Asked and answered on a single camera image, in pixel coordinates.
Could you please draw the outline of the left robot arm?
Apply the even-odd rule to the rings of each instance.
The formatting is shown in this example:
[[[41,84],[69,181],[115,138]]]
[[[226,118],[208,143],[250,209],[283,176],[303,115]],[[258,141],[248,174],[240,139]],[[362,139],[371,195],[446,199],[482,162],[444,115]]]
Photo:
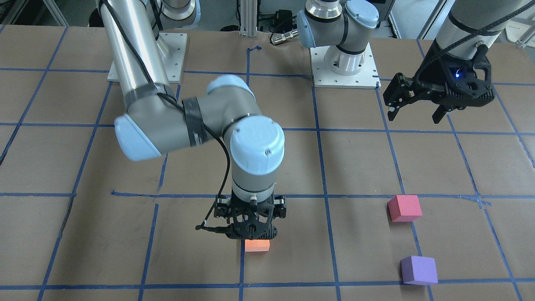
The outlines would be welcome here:
[[[532,0],[455,1],[414,76],[397,73],[384,91],[388,119],[420,100],[438,106],[435,123],[451,111],[493,101],[487,52],[506,22],[533,6]],[[378,21],[378,10],[366,0],[308,0],[298,12],[297,30],[305,48],[327,47],[329,70],[351,76],[359,72]]]

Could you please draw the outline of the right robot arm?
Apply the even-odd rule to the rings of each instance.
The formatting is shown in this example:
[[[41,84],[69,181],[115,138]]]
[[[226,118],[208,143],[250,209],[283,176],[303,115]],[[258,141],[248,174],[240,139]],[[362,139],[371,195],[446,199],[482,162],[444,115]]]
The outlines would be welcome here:
[[[271,240],[274,219],[286,217],[284,196],[275,196],[277,171],[285,154],[282,127],[262,115],[256,98],[239,76],[224,74],[210,82],[204,97],[178,100],[170,87],[164,59],[170,48],[162,31],[198,22],[197,0],[98,0],[126,113],[115,119],[115,135],[132,161],[162,156],[210,139],[221,145],[232,176],[232,194],[221,193],[209,213],[225,227],[197,230],[237,240]]]

